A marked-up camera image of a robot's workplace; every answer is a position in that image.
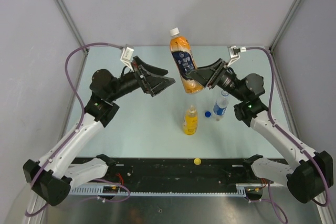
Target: white bottle cap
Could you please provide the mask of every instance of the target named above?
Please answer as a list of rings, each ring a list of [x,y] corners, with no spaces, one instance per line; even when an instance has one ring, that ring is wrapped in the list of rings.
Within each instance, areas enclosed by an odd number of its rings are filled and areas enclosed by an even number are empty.
[[[195,112],[196,112],[196,107],[195,107],[194,105],[190,105],[190,107],[189,107],[189,111],[190,111],[191,113],[195,113]]]
[[[224,97],[227,97],[227,96],[229,95],[229,93],[226,92],[226,91],[224,91],[224,90],[221,91],[221,94],[222,94],[222,96],[224,96]]]
[[[171,29],[170,31],[169,31],[169,33],[170,33],[170,36],[175,36],[175,35],[177,35],[177,34],[179,34],[180,33],[180,31],[179,31],[179,29],[178,28],[174,28],[174,29]]]

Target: water bottle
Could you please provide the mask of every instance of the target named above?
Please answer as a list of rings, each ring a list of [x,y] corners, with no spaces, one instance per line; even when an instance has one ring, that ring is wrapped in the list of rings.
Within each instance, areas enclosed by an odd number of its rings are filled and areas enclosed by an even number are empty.
[[[217,121],[223,118],[228,104],[229,104],[229,93],[222,90],[214,106],[214,116]]]

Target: yellow bottle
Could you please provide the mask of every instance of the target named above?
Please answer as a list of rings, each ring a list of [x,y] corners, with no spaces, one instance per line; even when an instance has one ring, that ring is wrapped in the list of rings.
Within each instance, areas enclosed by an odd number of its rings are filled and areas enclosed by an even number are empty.
[[[195,134],[198,125],[198,113],[196,107],[191,105],[185,112],[183,122],[183,132],[187,135]]]
[[[203,87],[186,76],[188,70],[197,69],[188,41],[180,35],[178,28],[170,30],[170,35],[172,37],[170,51],[180,72],[185,92],[190,94],[200,92]]]

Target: metal floor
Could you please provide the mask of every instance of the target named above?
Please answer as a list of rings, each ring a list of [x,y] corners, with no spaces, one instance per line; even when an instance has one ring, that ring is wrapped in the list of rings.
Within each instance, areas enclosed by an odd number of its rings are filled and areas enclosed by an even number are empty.
[[[288,222],[321,224],[314,203],[301,204],[284,187],[273,187],[274,199],[285,211]],[[278,224],[272,206],[251,203],[239,197],[131,197],[121,203],[98,200],[76,202],[86,196],[69,196],[59,208],[49,207],[42,223],[47,224]]]

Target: white cable tray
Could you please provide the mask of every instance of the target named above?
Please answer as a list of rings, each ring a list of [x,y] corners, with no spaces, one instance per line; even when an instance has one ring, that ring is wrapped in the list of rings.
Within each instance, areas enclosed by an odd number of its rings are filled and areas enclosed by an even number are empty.
[[[103,193],[103,188],[106,185],[82,185],[70,191],[70,195],[105,195],[126,196],[127,192],[119,191],[117,193]],[[246,197],[244,186],[237,186],[236,193],[154,193],[154,192],[131,192],[131,196],[206,196],[206,197]]]

